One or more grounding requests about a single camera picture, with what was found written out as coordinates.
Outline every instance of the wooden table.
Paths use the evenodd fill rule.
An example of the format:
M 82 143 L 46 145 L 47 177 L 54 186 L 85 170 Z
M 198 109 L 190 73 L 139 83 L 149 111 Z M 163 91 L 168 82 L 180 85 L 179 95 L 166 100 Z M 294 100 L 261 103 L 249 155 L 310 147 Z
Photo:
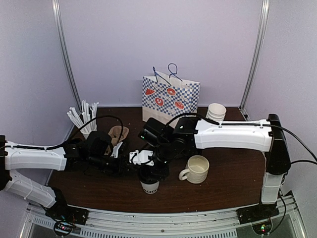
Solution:
M 206 108 L 198 113 L 206 114 Z M 130 129 L 125 153 L 142 148 L 137 137 L 142 129 L 141 108 L 100 108 L 98 116 L 114 115 Z M 225 120 L 243 120 L 237 108 L 228 108 Z M 98 130 L 108 132 L 118 125 L 115 119 L 100 119 Z M 109 177 L 97 169 L 83 172 L 54 171 L 49 186 L 60 188 L 70 205 L 136 213 L 172 213 L 210 211 L 256 204 L 264 176 L 265 161 L 261 152 L 247 149 L 213 148 L 203 151 L 210 162 L 207 179 L 202 184 L 178 180 L 186 160 L 170 163 L 170 176 L 159 185 L 158 192 L 143 192 L 136 174 Z

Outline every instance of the blue bag handle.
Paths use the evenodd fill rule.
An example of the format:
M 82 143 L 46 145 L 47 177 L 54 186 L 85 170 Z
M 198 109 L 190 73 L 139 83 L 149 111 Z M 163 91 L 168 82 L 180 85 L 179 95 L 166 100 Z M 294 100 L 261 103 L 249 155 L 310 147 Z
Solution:
M 170 70 L 170 68 L 169 68 L 170 65 L 174 65 L 174 66 L 176 67 L 176 72 L 175 72 L 175 73 L 173 73 L 172 70 Z M 168 68 L 168 71 L 170 72 L 169 78 L 173 75 L 175 78 L 178 78 L 180 81 L 183 82 L 183 80 L 181 80 L 181 79 L 177 76 L 178 68 L 177 68 L 177 65 L 176 65 L 175 63 L 170 63 L 170 64 L 167 66 L 167 68 Z
M 158 77 L 160 77 L 160 78 L 162 78 L 166 83 L 168 83 L 170 86 L 172 86 L 165 78 L 163 78 L 162 76 L 160 76 L 160 75 L 156 72 L 154 66 L 153 66 L 153 71 L 154 71 L 154 76 L 155 76 L 155 78 L 157 79 L 157 83 L 159 82 L 159 81 L 158 81 Z

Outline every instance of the white robotic arm segment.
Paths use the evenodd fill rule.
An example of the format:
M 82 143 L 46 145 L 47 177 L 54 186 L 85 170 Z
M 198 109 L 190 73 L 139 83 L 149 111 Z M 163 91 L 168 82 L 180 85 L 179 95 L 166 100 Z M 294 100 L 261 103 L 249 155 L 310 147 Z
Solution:
M 64 157 L 65 151 L 63 147 L 54 150 L 36 150 L 14 148 L 19 144 L 7 142 L 6 148 L 8 155 L 5 157 L 5 169 L 52 169 L 63 171 L 66 166 L 67 159 Z
M 224 121 L 223 123 L 270 124 L 267 120 L 259 121 Z M 197 122 L 197 134 L 194 135 L 198 149 L 222 147 L 244 148 L 263 152 L 270 150 L 272 137 L 270 127 L 214 125 L 205 120 Z
M 30 199 L 34 202 L 38 202 L 46 208 L 50 208 L 56 203 L 55 193 L 50 187 L 40 185 L 16 170 L 11 170 L 10 176 L 12 180 L 6 184 L 3 189 L 4 191 L 18 194 L 22 196 L 24 200 Z

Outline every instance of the stacked cup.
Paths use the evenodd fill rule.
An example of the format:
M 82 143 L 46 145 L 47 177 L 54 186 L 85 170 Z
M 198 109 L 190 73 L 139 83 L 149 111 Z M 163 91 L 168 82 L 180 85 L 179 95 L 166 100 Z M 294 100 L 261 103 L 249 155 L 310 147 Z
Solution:
M 221 121 L 224 119 L 226 112 L 227 109 L 223 105 L 212 103 L 208 106 L 206 117 L 214 121 Z

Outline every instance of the gift bag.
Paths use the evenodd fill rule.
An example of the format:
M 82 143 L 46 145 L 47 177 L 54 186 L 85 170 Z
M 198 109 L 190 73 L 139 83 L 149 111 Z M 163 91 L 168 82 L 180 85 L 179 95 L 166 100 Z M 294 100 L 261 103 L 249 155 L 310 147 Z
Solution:
M 170 66 L 176 67 L 172 73 Z M 166 124 L 181 113 L 196 113 L 200 92 L 200 83 L 184 80 L 177 76 L 177 66 L 168 65 L 170 75 L 157 72 L 153 67 L 154 76 L 143 77 L 142 84 L 142 115 L 143 121 L 155 118 Z

